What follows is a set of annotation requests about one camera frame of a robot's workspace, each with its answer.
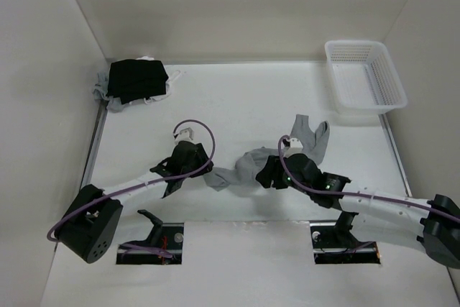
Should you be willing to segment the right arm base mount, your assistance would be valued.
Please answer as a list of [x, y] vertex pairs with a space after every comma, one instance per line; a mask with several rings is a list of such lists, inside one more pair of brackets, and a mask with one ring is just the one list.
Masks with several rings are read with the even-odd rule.
[[351, 234], [356, 214], [341, 212], [337, 220], [313, 221], [310, 236], [317, 265], [380, 264], [376, 242], [360, 242]]

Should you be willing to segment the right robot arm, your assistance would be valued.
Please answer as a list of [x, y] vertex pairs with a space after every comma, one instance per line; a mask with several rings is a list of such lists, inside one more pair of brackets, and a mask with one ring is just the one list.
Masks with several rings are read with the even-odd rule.
[[340, 211], [333, 237], [341, 246], [367, 241], [398, 244], [459, 268], [459, 207], [447, 196], [396, 198], [345, 191], [348, 177], [321, 171], [304, 154], [269, 156], [256, 181], [263, 188], [294, 188], [320, 207]]

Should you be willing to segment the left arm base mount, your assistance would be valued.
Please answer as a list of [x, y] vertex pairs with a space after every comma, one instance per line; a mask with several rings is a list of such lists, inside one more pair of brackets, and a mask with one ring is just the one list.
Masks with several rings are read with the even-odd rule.
[[119, 226], [116, 237], [118, 265], [180, 265], [185, 225], [167, 223], [140, 209], [136, 222]]

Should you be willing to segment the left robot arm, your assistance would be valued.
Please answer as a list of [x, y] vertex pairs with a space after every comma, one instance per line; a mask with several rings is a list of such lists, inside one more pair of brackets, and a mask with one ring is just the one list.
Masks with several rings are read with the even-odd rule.
[[[91, 264], [100, 260], [113, 242], [130, 250], [144, 247], [159, 255], [172, 255], [156, 246], [161, 240], [162, 222], [144, 210], [149, 201], [163, 199], [181, 189], [188, 178], [212, 171], [213, 163], [201, 143], [182, 139], [175, 143], [172, 154], [150, 168], [144, 175], [108, 188], [85, 185], [51, 228], [48, 239], [60, 242]], [[146, 216], [151, 224], [138, 228], [131, 240], [127, 230], [119, 230], [120, 218], [132, 213]]]

